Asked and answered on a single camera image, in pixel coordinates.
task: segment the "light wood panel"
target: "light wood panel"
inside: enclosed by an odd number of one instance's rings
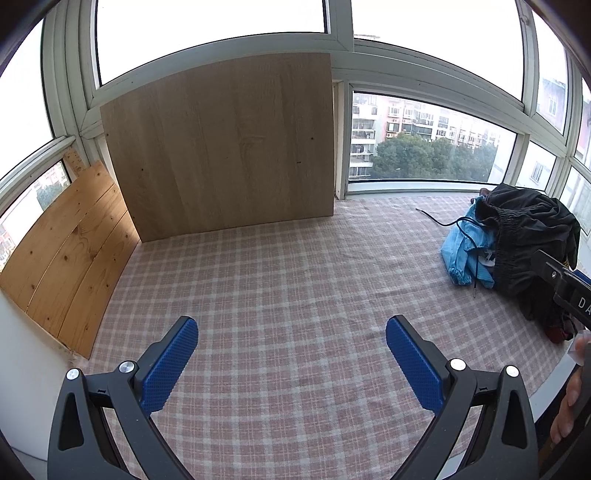
[[[126,210],[119,188],[111,186],[74,228],[43,275],[27,313],[53,336],[60,333],[80,283]]]
[[[74,147],[68,148],[61,159],[72,169],[76,177],[86,169],[86,165]]]
[[[100,111],[143,241],[333,214],[328,54],[205,65]]]
[[[23,312],[56,252],[112,186],[113,179],[100,162],[86,169],[60,193],[18,244],[0,274],[0,287]]]
[[[58,339],[88,358],[100,322],[139,236],[128,212],[123,215],[88,269],[61,326]]]

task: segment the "metal screw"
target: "metal screw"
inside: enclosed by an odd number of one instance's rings
[[[454,370],[458,370],[459,372],[466,368],[466,362],[460,358],[453,358],[449,364]]]
[[[519,375],[519,370],[513,365],[508,365],[507,368],[505,368],[505,372],[507,372],[507,375],[510,377],[517,377]]]
[[[119,371],[122,374],[128,374],[129,372],[133,371],[134,368],[135,368],[134,363],[133,362],[130,362],[129,360],[127,360],[126,362],[123,362],[119,366]]]
[[[68,380],[74,380],[75,378],[78,378],[78,375],[80,375],[78,369],[72,368],[71,370],[68,370],[68,373],[66,373],[66,378]]]

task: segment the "black cable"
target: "black cable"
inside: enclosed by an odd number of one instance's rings
[[[478,246],[476,244],[476,242],[473,240],[473,238],[468,235],[460,226],[460,222],[464,221],[464,222],[468,222],[471,223],[472,225],[476,225],[480,228],[482,228],[484,230],[485,226],[482,225],[480,222],[474,220],[474,218],[470,218],[470,217],[466,217],[466,216],[462,216],[460,218],[457,218],[456,220],[454,220],[452,223],[441,223],[439,220],[437,220],[435,217],[433,217],[432,215],[429,215],[427,212],[425,212],[425,210],[421,210],[420,208],[416,208],[415,210],[427,215],[431,220],[433,220],[436,224],[441,225],[441,226],[452,226],[452,225],[457,225],[457,227],[459,228],[459,230],[462,232],[462,234],[464,234],[465,237],[468,238],[468,240],[470,242],[472,242],[472,245],[474,245],[474,249],[478,250]],[[476,251],[476,272],[475,272],[475,277],[474,277],[474,294],[473,297],[476,298],[476,284],[478,282],[478,264],[480,262],[478,261],[478,252]]]

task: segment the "plaid tablecloth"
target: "plaid tablecloth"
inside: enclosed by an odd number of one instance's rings
[[[392,315],[472,368],[518,366],[530,394],[564,352],[514,303],[454,286],[448,229],[415,207],[450,222],[469,197],[352,199],[332,218],[140,244],[84,371],[137,359],[192,316],[199,345],[152,417],[195,478],[390,478],[432,418],[386,346]]]

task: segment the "human hand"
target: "human hand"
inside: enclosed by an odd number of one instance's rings
[[[577,338],[574,343],[574,349],[576,352],[584,357],[585,347],[588,343],[591,343],[591,339]],[[563,438],[567,437],[573,430],[574,417],[573,417],[573,405],[576,403],[581,393],[581,372],[582,368],[579,368],[572,377],[570,377],[569,383],[566,385],[566,395],[560,403],[560,410],[558,415],[552,422],[550,427],[550,438],[556,444]]]

